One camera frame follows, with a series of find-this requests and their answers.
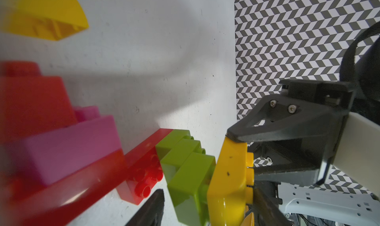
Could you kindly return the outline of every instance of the red lego brick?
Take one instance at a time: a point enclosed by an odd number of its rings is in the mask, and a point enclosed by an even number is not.
[[[0,144],[76,124],[61,77],[0,77]]]
[[[100,117],[100,111],[97,106],[75,106],[73,109],[78,122],[93,120]]]
[[[6,77],[41,76],[38,64],[30,61],[3,61],[1,75]]]
[[[44,187],[16,178],[6,209],[13,224],[64,226],[125,180],[122,150]]]
[[[163,178],[163,172],[155,145],[172,129],[159,129],[149,138],[125,155],[127,164],[126,180],[117,188],[122,200],[133,204],[147,198],[151,189]]]
[[[126,164],[129,167],[134,165],[140,158],[142,158],[149,150],[154,148],[163,138],[165,138],[173,129],[159,129],[151,136],[149,136],[142,143],[137,145],[125,155]]]

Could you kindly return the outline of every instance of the lego stud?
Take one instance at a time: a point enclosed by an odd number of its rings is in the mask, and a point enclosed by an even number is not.
[[[255,171],[252,167],[248,167],[247,168],[247,172],[246,172],[246,180],[247,180],[247,185],[248,186],[253,186],[254,183],[255,183]]]
[[[289,106],[288,106],[288,112],[289,112],[290,114],[295,113],[296,110],[297,110],[297,106],[296,106],[296,105],[289,105]]]
[[[254,167],[254,153],[247,153],[247,157],[245,159],[245,165],[247,167]]]
[[[157,155],[153,155],[152,158],[150,159],[150,165],[152,167],[157,167],[160,166],[160,160]]]
[[[252,187],[247,186],[245,188],[245,203],[253,204],[254,202],[254,189]]]
[[[145,182],[139,182],[135,188],[135,194],[139,197],[146,198],[150,195],[150,186]]]
[[[206,149],[204,148],[196,148],[194,150],[195,153],[202,153],[202,154],[206,154]]]
[[[275,106],[276,106],[276,103],[277,103],[276,100],[272,100],[272,101],[270,102],[271,107],[272,107],[272,108],[275,107]]]
[[[183,138],[184,138],[184,139],[194,139],[193,136],[189,136],[189,135],[185,135]]]
[[[202,184],[199,187],[199,201],[203,204],[207,204],[207,191],[209,190],[209,185]]]
[[[140,182],[144,179],[145,176],[146,171],[144,169],[139,168],[134,172],[132,180],[135,182]]]
[[[159,182],[163,179],[164,173],[162,172],[161,168],[159,168],[159,169],[153,171],[150,176],[153,180]]]

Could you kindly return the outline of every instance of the chevron patterned backdrop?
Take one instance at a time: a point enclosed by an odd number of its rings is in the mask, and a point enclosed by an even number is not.
[[[339,80],[345,50],[378,21],[380,0],[235,0],[237,119],[282,78]],[[359,43],[356,60],[376,39]],[[370,193],[334,167],[320,189]]]

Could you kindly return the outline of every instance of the lego duplo brick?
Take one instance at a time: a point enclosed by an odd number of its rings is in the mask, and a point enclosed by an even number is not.
[[[151,151],[162,139],[164,139],[173,129],[158,129],[155,133],[150,135],[147,139],[133,148],[125,155],[126,164],[128,167],[134,165],[141,159],[147,152]]]
[[[61,77],[0,77],[0,144],[76,124]]]
[[[158,144],[156,144],[157,155],[161,160],[181,139],[194,139],[189,130],[173,130]]]
[[[178,221],[204,226],[208,220],[207,190],[215,169],[215,157],[191,153],[168,183]]]
[[[73,107],[76,119],[78,122],[83,122],[86,120],[92,120],[100,117],[100,111],[97,106],[86,106],[86,107]]]
[[[125,172],[120,149],[47,187],[21,179],[6,205],[8,216],[17,225],[64,226],[118,186]]]
[[[19,171],[50,185],[121,149],[111,115],[5,145]]]
[[[236,143],[225,137],[218,163],[207,191],[211,225],[241,225],[246,204],[253,203],[253,156],[247,143]]]
[[[161,159],[160,163],[166,182],[169,183],[171,181],[178,169],[193,152],[206,153],[204,148],[201,148],[201,142],[199,140],[181,139],[172,150]]]
[[[3,61],[0,63],[0,75],[6,77],[40,76],[37,63],[30,61]]]
[[[162,168],[155,148],[151,148],[134,165],[128,167],[125,181],[117,188],[122,200],[133,204],[150,195],[151,189],[163,178]]]

